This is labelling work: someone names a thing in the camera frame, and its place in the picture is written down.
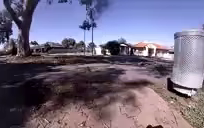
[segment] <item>red roof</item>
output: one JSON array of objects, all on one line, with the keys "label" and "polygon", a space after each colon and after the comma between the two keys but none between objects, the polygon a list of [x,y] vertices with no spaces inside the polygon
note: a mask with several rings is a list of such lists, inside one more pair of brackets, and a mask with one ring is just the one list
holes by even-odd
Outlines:
[{"label": "red roof", "polygon": [[170,49],[167,46],[159,45],[159,44],[156,44],[156,43],[143,43],[143,42],[137,43],[136,45],[134,45],[134,47],[144,48],[145,46],[147,46],[149,44],[152,44],[152,45],[156,46],[157,49],[163,49],[163,50],[169,50]]}]

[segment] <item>bush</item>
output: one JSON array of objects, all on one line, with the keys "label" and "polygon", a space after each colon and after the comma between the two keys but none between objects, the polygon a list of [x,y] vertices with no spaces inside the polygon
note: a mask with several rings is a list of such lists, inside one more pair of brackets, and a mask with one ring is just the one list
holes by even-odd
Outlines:
[{"label": "bush", "polygon": [[120,44],[118,41],[109,41],[105,46],[111,53],[111,55],[119,55],[120,53]]}]

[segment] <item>cylindrical bin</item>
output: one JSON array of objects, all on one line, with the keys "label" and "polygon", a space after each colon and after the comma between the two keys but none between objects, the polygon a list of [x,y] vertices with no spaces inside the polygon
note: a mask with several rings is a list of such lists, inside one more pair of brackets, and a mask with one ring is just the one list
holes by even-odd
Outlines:
[{"label": "cylindrical bin", "polygon": [[173,89],[191,96],[204,80],[204,31],[177,32],[174,39]]}]

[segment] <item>building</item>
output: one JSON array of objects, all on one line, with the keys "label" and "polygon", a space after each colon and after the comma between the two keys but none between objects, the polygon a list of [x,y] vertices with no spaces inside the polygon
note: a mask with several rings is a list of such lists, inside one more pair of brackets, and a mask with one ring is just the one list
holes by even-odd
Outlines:
[{"label": "building", "polygon": [[171,48],[156,43],[140,42],[133,46],[134,55],[173,59]]},{"label": "building", "polygon": [[131,55],[132,46],[127,43],[120,43],[120,55]]}]

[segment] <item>sky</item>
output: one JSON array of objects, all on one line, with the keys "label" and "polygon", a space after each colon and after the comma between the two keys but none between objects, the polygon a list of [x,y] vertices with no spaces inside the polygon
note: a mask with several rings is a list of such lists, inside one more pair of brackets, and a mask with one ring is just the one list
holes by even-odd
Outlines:
[{"label": "sky", "polygon": [[[85,19],[85,8],[72,4],[46,4],[41,0],[34,12],[30,40],[39,43],[61,42],[64,38],[83,40],[79,25]],[[94,42],[125,38],[128,43],[151,41],[167,46],[174,44],[174,33],[201,29],[204,24],[204,0],[110,0],[110,6],[96,21]],[[17,38],[13,25],[12,37]],[[91,41],[87,32],[86,41]]]}]

